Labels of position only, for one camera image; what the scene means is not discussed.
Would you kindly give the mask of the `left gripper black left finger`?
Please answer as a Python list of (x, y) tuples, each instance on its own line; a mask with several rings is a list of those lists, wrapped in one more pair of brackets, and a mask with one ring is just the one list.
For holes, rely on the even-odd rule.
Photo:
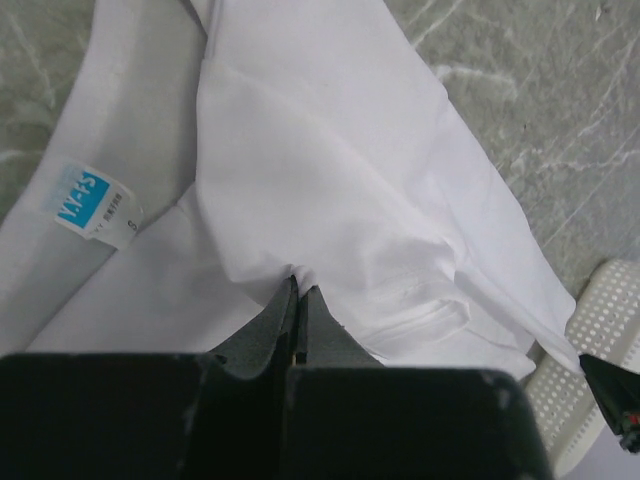
[(273, 477), (297, 303), (288, 278), (206, 353), (5, 356), (2, 477)]

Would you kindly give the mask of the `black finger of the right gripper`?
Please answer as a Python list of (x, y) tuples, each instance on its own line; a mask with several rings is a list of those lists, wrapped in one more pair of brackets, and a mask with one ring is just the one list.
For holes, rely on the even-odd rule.
[(639, 374), (589, 354), (580, 366), (600, 412), (623, 450), (639, 449)]

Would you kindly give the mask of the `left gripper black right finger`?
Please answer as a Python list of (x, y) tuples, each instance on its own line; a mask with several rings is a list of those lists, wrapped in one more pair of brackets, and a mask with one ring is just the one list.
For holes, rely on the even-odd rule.
[(293, 478), (552, 478), (529, 401), (509, 374), (379, 366), (317, 287), (301, 299), (300, 321)]

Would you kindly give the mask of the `white t shirt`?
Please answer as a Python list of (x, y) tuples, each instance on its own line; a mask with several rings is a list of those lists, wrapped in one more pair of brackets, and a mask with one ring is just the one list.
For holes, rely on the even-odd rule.
[(199, 352), (280, 282), (387, 366), (571, 371), (575, 303), (381, 1), (100, 1), (1, 226), (1, 350)]

